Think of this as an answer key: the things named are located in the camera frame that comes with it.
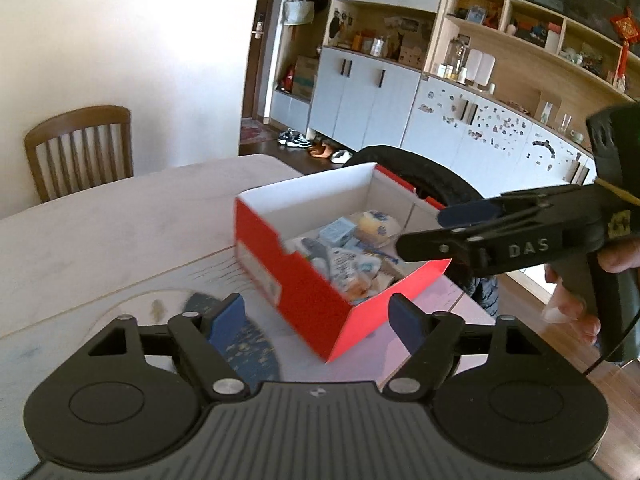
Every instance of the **open cardboard box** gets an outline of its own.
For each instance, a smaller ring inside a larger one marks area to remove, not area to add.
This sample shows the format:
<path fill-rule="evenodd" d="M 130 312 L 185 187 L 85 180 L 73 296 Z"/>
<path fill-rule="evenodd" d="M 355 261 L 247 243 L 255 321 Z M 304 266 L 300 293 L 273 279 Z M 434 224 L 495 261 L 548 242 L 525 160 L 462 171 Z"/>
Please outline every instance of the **open cardboard box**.
<path fill-rule="evenodd" d="M 285 241 L 341 216 L 378 210 L 393 216 L 403 233 L 438 229 L 438 209 L 414 188 L 374 163 L 325 171 L 241 193 L 236 198 L 236 257 L 268 301 L 326 362 L 387 321 L 395 292 L 410 300 L 446 270 L 448 260 L 416 270 L 381 294 L 351 306 Z"/>

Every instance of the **hanging bag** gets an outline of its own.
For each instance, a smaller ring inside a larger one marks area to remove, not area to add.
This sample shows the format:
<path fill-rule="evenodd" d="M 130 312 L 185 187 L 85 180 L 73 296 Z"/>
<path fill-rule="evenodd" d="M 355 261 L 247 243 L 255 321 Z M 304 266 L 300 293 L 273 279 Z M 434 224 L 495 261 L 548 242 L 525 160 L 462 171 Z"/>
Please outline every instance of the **hanging bag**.
<path fill-rule="evenodd" d="M 314 20 L 314 3 L 306 0 L 284 2 L 284 24 L 305 25 Z"/>

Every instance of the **wooden floor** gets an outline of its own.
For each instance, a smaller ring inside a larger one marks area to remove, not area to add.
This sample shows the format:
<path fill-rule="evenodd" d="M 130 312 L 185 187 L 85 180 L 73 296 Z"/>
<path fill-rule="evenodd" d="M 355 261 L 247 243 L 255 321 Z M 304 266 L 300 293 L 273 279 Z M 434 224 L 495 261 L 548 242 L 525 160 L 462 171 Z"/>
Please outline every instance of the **wooden floor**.
<path fill-rule="evenodd" d="M 276 140 L 240 146 L 240 155 L 272 155 L 310 174 L 339 168 L 328 160 L 315 159 L 300 148 L 285 148 Z M 578 341 L 567 325 L 547 324 L 542 320 L 543 303 L 510 277 L 499 277 L 501 314 L 511 314 L 540 334 L 578 370 L 585 370 L 597 358 L 598 351 Z M 614 480 L 640 479 L 640 363 L 626 367 L 604 363 L 590 375 L 609 404 L 609 427 L 594 462 Z"/>
<path fill-rule="evenodd" d="M 302 174 L 319 173 L 325 170 L 340 168 L 341 164 L 332 164 L 327 158 L 313 158 L 303 148 L 288 148 L 278 144 L 277 140 L 267 140 L 266 142 L 254 142 L 240 146 L 240 155 L 253 155 L 262 153 L 271 155 L 281 160 L 294 170 Z"/>

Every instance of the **wooden chair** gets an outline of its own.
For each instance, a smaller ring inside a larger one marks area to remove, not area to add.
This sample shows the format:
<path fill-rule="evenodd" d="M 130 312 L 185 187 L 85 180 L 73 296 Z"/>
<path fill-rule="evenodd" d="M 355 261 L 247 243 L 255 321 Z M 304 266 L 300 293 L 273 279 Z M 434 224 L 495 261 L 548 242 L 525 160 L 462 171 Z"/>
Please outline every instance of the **wooden chair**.
<path fill-rule="evenodd" d="M 131 113 L 91 106 L 50 118 L 24 137 L 43 202 L 133 176 Z"/>

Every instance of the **white wall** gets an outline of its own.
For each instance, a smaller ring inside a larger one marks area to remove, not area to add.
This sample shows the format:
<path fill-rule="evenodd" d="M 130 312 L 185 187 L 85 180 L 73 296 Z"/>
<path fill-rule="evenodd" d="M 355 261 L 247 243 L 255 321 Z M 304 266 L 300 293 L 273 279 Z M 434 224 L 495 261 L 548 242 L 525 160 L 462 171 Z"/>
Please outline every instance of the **white wall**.
<path fill-rule="evenodd" d="M 130 108 L 135 174 L 237 155 L 255 1 L 0 0 L 0 218 L 39 203 L 24 135 L 74 108 Z"/>

